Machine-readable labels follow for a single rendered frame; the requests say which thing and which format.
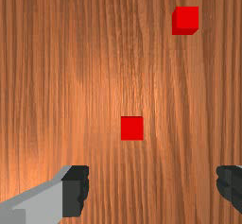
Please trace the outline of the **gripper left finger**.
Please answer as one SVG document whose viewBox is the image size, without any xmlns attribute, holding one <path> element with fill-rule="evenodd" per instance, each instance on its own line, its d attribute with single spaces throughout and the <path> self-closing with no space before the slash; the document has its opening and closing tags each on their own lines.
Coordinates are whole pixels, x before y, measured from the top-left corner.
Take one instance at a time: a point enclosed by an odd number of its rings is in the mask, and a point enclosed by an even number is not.
<svg viewBox="0 0 242 224">
<path fill-rule="evenodd" d="M 0 203 L 0 224 L 59 224 L 79 217 L 89 192 L 89 167 L 64 166 L 51 180 Z"/>
</svg>

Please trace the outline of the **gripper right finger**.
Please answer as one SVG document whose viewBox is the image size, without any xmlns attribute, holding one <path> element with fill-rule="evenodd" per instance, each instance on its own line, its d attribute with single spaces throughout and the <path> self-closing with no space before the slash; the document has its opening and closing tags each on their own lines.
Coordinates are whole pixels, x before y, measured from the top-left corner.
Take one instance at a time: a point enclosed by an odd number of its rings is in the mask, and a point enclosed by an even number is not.
<svg viewBox="0 0 242 224">
<path fill-rule="evenodd" d="M 242 214 L 242 165 L 220 165 L 216 174 L 219 194 Z"/>
</svg>

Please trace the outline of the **red cube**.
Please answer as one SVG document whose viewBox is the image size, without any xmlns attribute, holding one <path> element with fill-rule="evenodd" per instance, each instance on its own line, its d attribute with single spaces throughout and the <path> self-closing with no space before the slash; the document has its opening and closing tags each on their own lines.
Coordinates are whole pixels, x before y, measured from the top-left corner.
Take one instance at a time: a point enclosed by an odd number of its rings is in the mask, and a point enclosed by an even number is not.
<svg viewBox="0 0 242 224">
<path fill-rule="evenodd" d="M 172 34 L 193 35 L 199 29 L 198 7 L 176 7 L 172 13 Z"/>
<path fill-rule="evenodd" d="M 142 116 L 121 117 L 121 140 L 142 141 L 144 139 L 144 119 Z"/>
</svg>

